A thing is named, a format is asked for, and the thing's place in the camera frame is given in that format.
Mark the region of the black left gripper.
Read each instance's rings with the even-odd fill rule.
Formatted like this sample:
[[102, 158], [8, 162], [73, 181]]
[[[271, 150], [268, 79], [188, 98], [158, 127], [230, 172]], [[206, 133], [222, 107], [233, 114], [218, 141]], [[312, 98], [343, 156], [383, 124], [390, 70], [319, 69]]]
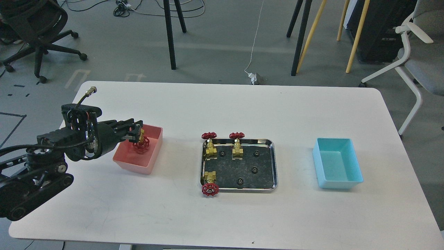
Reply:
[[128, 120], [108, 120], [97, 122], [92, 119], [93, 131], [93, 157], [100, 157], [112, 151], [117, 144], [128, 140], [131, 143], [137, 143], [140, 139], [140, 130], [143, 128], [143, 121], [134, 121], [133, 118]]

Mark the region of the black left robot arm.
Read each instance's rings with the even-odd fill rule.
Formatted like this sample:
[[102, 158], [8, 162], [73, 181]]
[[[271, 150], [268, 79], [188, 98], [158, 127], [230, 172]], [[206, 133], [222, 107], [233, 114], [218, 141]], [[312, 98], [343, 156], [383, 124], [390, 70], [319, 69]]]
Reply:
[[96, 87], [90, 87], [78, 103], [61, 106], [65, 127], [39, 135], [36, 144], [1, 149], [2, 156], [19, 149], [26, 150], [25, 155], [1, 163], [1, 170], [19, 164], [25, 166], [16, 175], [1, 175], [1, 217], [20, 220], [69, 187], [74, 177], [67, 173], [65, 158], [94, 160], [126, 140], [136, 147], [148, 148], [142, 120], [97, 121], [102, 110], [82, 104], [96, 91]]

